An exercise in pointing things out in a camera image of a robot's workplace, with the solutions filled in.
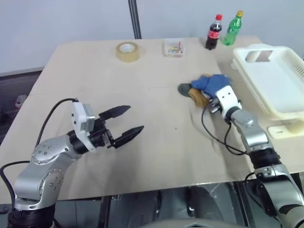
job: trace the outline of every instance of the white plastic tray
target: white plastic tray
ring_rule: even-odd
[[[288,47],[254,44],[234,50],[233,63],[262,110],[272,120],[293,120],[269,128],[274,138],[304,135],[304,61]]]

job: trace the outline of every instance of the beige tabletop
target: beige tabletop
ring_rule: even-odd
[[[121,42],[73,42],[57,48],[0,147],[0,164],[28,160],[52,106],[59,99],[77,97],[83,103],[90,103],[96,114],[118,105],[132,107],[106,122],[114,138],[132,127],[144,125],[144,129],[121,148],[100,148],[72,164],[59,199],[243,180],[252,170],[248,158],[231,155],[206,135],[200,122],[202,109],[181,96],[177,86],[202,73],[227,74],[233,79],[233,87],[244,107],[258,114],[266,129],[275,123],[263,116],[248,91],[242,90],[240,75],[230,68],[233,48],[261,41],[256,37],[239,37],[234,47],[219,43],[216,50],[208,51],[197,38],[188,38],[185,56],[168,58],[162,55],[163,40],[136,40],[141,57],[130,64],[115,56],[115,47]],[[71,104],[60,106],[42,139],[70,131],[70,113]],[[219,138],[223,138],[228,127],[219,114],[207,115],[206,124]],[[282,162],[291,172],[304,170],[303,140],[303,137],[273,140]],[[242,148],[235,129],[228,141]],[[7,168],[12,183],[24,167]],[[0,203],[8,203],[9,194],[2,181],[0,194]]]

